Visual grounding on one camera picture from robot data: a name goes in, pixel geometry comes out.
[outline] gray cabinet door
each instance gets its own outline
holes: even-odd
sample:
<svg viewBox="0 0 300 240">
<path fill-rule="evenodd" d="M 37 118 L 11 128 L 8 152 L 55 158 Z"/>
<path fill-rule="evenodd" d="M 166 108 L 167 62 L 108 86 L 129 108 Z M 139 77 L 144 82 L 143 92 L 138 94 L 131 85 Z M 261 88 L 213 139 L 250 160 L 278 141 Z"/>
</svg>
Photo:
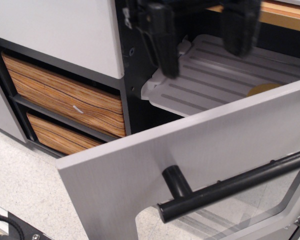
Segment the gray cabinet door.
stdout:
<svg viewBox="0 0 300 240">
<path fill-rule="evenodd" d="M 300 81 L 61 158 L 57 167 L 89 239 L 137 240 L 136 215 L 172 198 L 165 168 L 178 165 L 196 190 L 298 151 Z M 257 240 L 292 226 L 297 176 L 279 211 L 264 209 L 268 216 L 211 239 Z"/>
<path fill-rule="evenodd" d="M 14 136 L 15 138 L 26 142 L 26 136 L 23 133 L 15 114 L 13 113 L 2 89 L 0 88 L 0 129 Z"/>
</svg>

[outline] zebrawood drawer front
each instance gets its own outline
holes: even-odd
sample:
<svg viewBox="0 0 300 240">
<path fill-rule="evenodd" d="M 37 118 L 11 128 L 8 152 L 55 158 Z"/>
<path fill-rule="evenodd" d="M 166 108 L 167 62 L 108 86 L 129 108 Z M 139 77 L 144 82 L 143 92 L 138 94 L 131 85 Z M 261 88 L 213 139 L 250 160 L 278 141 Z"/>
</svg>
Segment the zebrawood drawer front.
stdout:
<svg viewBox="0 0 300 240">
<path fill-rule="evenodd" d="M 2 53 L 17 92 L 28 101 L 113 137 L 126 135 L 120 96 Z"/>
<path fill-rule="evenodd" d="M 74 154 L 102 144 L 63 126 L 26 114 L 40 143 L 63 154 Z"/>
</svg>

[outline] white tray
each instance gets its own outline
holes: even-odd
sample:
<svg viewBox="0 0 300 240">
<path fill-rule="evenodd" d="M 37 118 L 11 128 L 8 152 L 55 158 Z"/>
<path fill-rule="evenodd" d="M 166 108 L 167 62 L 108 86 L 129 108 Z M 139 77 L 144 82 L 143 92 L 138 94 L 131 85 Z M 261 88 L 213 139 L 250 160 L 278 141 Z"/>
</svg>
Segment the white tray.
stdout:
<svg viewBox="0 0 300 240">
<path fill-rule="evenodd" d="M 243 99 L 260 84 L 300 80 L 299 58 L 261 48 L 239 58 L 224 50 L 221 38 L 210 35 L 194 39 L 179 58 L 179 68 L 177 79 L 156 71 L 143 86 L 142 99 L 186 117 Z"/>
</svg>

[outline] wooden board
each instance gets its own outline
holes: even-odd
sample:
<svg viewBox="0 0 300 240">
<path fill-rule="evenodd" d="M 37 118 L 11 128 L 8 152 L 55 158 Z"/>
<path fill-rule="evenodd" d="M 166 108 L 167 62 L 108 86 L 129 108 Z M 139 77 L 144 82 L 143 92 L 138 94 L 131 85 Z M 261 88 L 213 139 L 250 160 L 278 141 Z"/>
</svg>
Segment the wooden board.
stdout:
<svg viewBox="0 0 300 240">
<path fill-rule="evenodd" d="M 113 95 L 2 53 L 17 92 L 28 101 L 113 137 L 126 136 Z"/>
<path fill-rule="evenodd" d="M 74 154 L 102 144 L 40 117 L 26 114 L 40 143 L 63 154 Z"/>
<path fill-rule="evenodd" d="M 222 12 L 223 7 L 213 6 L 208 10 Z M 279 1 L 266 0 L 261 5 L 260 21 L 300 31 L 300 6 Z"/>
</svg>

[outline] black bar handle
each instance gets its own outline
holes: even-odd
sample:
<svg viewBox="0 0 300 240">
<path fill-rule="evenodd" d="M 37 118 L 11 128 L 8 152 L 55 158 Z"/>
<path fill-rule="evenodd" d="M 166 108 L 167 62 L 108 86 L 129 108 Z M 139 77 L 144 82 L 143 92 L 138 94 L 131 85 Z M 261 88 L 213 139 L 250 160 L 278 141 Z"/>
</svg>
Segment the black bar handle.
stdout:
<svg viewBox="0 0 300 240">
<path fill-rule="evenodd" d="M 167 173 L 170 173 L 169 178 L 164 177 L 164 179 L 168 179 L 166 183 L 169 189 L 172 189 L 171 193 L 174 199 L 166 203 L 159 203 L 157 208 L 161 220 L 164 223 L 168 223 L 210 204 L 296 170 L 300 170 L 300 151 L 279 160 L 272 160 L 268 164 L 195 192 L 190 192 L 187 187 L 189 185 L 181 170 L 178 166 L 173 165 L 166 168 L 162 174 L 167 175 Z"/>
<path fill-rule="evenodd" d="M 192 193 L 191 187 L 179 166 L 172 165 L 167 167 L 162 172 L 162 176 L 174 199 L 185 197 Z"/>
</svg>

